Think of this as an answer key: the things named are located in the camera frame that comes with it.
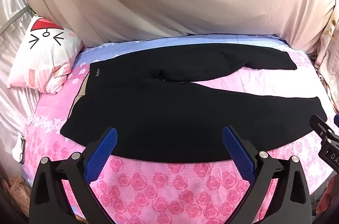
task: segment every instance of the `black pants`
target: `black pants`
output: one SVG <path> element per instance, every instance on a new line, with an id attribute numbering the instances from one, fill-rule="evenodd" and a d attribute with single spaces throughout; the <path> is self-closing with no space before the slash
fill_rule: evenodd
<path id="1" fill-rule="evenodd" d="M 202 54 L 204 46 L 201 45 L 202 50 L 198 49 Z M 171 47 L 172 59 L 177 59 L 176 55 L 180 55 L 175 53 L 175 49 L 181 51 L 182 47 Z M 157 49 L 151 50 L 155 57 L 159 56 Z M 151 50 L 141 51 L 139 54 L 144 52 L 149 57 Z M 275 49 L 272 52 L 286 55 Z M 227 125 L 232 125 L 243 139 L 250 140 L 258 150 L 268 151 L 311 132 L 309 119 L 313 114 L 326 120 L 326 114 L 317 97 L 306 99 L 258 96 L 212 89 L 191 82 L 166 81 L 156 76 L 149 78 L 151 68 L 141 68 L 142 62 L 134 60 L 133 54 L 126 55 L 126 58 L 129 58 L 128 62 L 134 61 L 134 67 L 138 68 L 130 68 L 130 77 L 124 74 L 123 80 L 115 77 L 120 70 L 115 63 L 119 57 L 90 66 L 86 95 L 75 104 L 70 118 L 62 127 L 60 133 L 63 136 L 86 146 L 97 140 L 108 126 L 112 126 L 118 131 L 114 155 L 153 162 L 214 162 L 230 159 L 222 142 L 222 129 Z M 162 65 L 162 69 L 157 67 L 160 72 L 154 74 L 169 74 L 166 78 L 181 76 L 190 79 L 199 74 L 196 76 L 199 80 L 204 79 L 204 74 L 206 77 L 210 75 L 205 68 L 208 66 L 207 60 L 205 65 L 200 63 L 196 70 L 193 64 L 185 65 L 185 57 L 178 58 L 181 60 L 172 60 L 168 66 Z M 278 62 L 281 65 L 286 63 L 285 67 L 290 66 L 293 69 L 293 62 L 289 57 L 285 61 L 281 58 L 279 61 L 279 57 L 267 61 L 264 57 L 260 59 L 263 68 L 276 66 Z M 222 57 L 220 63 L 212 62 L 220 73 L 225 72 L 220 68 L 227 66 Z"/>
<path id="2" fill-rule="evenodd" d="M 224 77 L 241 67 L 297 69 L 287 52 L 244 44 L 207 43 L 137 51 L 90 65 L 86 93 L 148 79 L 197 82 Z"/>

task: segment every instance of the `bed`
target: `bed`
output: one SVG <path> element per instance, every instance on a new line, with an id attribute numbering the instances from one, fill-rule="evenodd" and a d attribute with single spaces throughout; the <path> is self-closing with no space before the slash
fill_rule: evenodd
<path id="1" fill-rule="evenodd" d="M 109 43 L 81 52 L 72 73 L 57 94 L 40 97 L 32 122 L 25 133 L 24 171 L 30 183 L 42 157 L 53 161 L 68 158 L 84 147 L 60 135 L 68 113 L 92 62 L 102 61 L 138 50 L 161 46 L 196 43 L 238 43 L 272 47 L 287 51 L 297 70 L 253 70 L 243 67 L 227 77 L 198 82 L 212 88 L 282 97 L 310 98 L 318 96 L 327 114 L 327 124 L 333 123 L 335 111 L 328 99 L 314 66 L 302 51 L 290 48 L 276 36 L 211 34 L 172 37 L 153 41 Z M 320 138 L 310 133 L 279 149 L 270 151 L 274 158 L 300 158 L 310 193 L 315 192 L 331 175 L 332 169 L 319 157 Z M 64 183 L 74 212 L 83 216 L 70 185 Z M 249 184 L 242 180 L 232 161 L 200 164 L 163 164 L 140 162 L 110 156 L 99 179 L 91 188 L 108 214 L 117 223 L 223 223 L 235 209 Z M 265 200 L 255 220 L 260 220 L 268 208 L 276 181 L 272 180 Z"/>

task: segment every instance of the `pillow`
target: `pillow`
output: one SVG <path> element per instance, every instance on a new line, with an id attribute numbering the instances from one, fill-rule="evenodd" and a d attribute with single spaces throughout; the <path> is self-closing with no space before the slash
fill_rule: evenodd
<path id="1" fill-rule="evenodd" d="M 14 59 L 7 87 L 59 92 L 82 46 L 71 30 L 42 17 L 33 17 Z"/>

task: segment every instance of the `pink floral bedsheet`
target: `pink floral bedsheet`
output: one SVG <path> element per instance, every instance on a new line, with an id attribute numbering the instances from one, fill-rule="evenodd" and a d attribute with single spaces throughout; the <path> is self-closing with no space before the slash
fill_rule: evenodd
<path id="1" fill-rule="evenodd" d="M 318 96 L 328 116 L 327 123 L 336 130 L 333 124 L 335 112 L 307 55 L 283 49 L 289 52 L 297 70 L 242 68 L 227 77 L 199 84 L 257 95 Z M 60 160 L 84 149 L 60 135 L 60 128 L 66 122 L 73 99 L 88 71 L 89 65 L 82 63 L 68 76 L 61 92 L 41 96 L 25 135 L 24 170 L 31 179 L 42 157 Z M 319 150 L 320 138 L 312 132 L 269 153 L 282 159 L 298 156 L 312 193 L 332 172 L 318 157 Z M 276 183 L 272 180 L 255 221 L 263 218 Z M 64 185 L 72 208 L 82 216 L 69 183 Z M 233 161 L 163 164 L 110 156 L 98 180 L 90 186 L 118 224 L 221 224 L 239 204 L 249 183 L 242 180 Z"/>

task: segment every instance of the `black clamp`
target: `black clamp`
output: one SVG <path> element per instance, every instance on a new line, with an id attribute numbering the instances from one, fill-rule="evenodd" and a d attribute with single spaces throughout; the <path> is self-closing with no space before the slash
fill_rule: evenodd
<path id="1" fill-rule="evenodd" d="M 339 137 L 317 115 L 311 117 L 310 126 L 321 138 L 319 157 L 336 173 L 339 173 Z"/>
<path id="2" fill-rule="evenodd" d="M 89 183 L 97 179 L 98 172 L 115 146 L 107 148 L 107 142 L 103 144 L 109 131 L 108 129 L 98 141 L 90 143 L 83 153 L 75 152 L 61 161 L 52 162 L 48 157 L 41 159 L 32 188 L 30 224 L 79 224 L 61 180 L 69 181 L 89 224 L 115 224 L 89 187 Z M 308 186 L 296 156 L 281 160 L 272 158 L 266 151 L 258 152 L 249 141 L 242 140 L 231 126 L 223 130 L 223 139 L 224 143 L 225 139 L 229 140 L 225 145 L 240 174 L 250 180 L 250 188 L 226 224 L 251 224 L 273 178 L 278 178 L 276 190 L 260 223 L 311 223 Z M 104 154 L 100 153 L 101 149 L 106 149 Z M 92 162 L 100 167 L 94 170 L 88 168 Z"/>

